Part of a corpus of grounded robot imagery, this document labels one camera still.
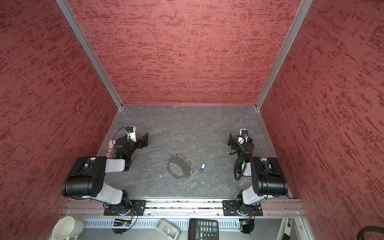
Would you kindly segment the blue key tag with key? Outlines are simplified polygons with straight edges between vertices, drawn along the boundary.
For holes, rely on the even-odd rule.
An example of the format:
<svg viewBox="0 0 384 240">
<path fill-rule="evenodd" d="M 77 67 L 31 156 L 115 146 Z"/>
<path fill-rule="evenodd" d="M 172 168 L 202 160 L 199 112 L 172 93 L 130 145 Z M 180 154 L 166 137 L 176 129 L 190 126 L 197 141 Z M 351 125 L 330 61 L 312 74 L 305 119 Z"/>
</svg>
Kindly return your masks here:
<svg viewBox="0 0 384 240">
<path fill-rule="evenodd" d="M 205 171 L 205 168 L 206 168 L 206 164 L 203 163 L 199 169 L 199 174 L 203 173 Z"/>
</svg>

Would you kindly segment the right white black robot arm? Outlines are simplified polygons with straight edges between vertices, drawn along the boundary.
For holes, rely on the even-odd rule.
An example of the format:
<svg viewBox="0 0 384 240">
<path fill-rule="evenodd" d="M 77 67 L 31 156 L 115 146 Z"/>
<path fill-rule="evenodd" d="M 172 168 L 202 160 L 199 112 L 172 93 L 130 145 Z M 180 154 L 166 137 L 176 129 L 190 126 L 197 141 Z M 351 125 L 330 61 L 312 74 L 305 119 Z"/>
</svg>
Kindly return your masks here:
<svg viewBox="0 0 384 240">
<path fill-rule="evenodd" d="M 224 215 L 262 216 L 262 201 L 288 194 L 288 183 L 280 163 L 277 158 L 254 157 L 255 145 L 247 130 L 242 130 L 236 136 L 230 135 L 228 146 L 233 150 L 230 155 L 237 155 L 233 167 L 235 180 L 250 177 L 252 185 L 241 190 L 236 200 L 223 201 Z"/>
</svg>

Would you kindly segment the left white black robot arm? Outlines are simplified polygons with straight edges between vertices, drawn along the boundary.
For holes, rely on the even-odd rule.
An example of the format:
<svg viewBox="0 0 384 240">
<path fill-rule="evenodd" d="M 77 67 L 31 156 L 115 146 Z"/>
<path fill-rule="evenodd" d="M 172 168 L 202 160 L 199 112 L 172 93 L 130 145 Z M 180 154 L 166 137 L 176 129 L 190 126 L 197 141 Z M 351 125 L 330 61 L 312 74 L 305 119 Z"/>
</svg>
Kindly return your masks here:
<svg viewBox="0 0 384 240">
<path fill-rule="evenodd" d="M 78 158 L 62 185 L 62 195 L 76 200 L 91 199 L 103 203 L 105 216 L 143 216 L 147 201 L 131 201 L 127 191 L 105 183 L 105 175 L 127 172 L 132 165 L 134 152 L 148 144 L 148 133 L 135 141 L 128 135 L 112 141 L 115 158 Z"/>
</svg>

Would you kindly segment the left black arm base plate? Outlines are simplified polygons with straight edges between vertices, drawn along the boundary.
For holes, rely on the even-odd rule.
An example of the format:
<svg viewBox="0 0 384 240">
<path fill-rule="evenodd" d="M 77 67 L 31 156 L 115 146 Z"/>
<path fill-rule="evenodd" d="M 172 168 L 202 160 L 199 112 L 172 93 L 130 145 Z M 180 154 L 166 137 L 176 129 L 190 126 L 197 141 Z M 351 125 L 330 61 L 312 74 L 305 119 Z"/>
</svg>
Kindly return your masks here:
<svg viewBox="0 0 384 240">
<path fill-rule="evenodd" d="M 104 216 L 142 216 L 146 207 L 146 200 L 130 200 L 129 206 L 105 205 Z"/>
</svg>

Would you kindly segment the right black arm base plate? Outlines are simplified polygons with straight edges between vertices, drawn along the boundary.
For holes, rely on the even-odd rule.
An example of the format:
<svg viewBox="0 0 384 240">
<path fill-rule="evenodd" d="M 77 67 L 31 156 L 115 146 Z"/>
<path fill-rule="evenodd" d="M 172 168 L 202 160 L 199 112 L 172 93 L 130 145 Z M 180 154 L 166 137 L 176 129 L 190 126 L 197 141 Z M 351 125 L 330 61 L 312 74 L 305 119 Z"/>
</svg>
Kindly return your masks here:
<svg viewBox="0 0 384 240">
<path fill-rule="evenodd" d="M 261 204 L 245 205 L 234 200 L 223 201 L 224 216 L 260 217 L 263 216 Z"/>
</svg>

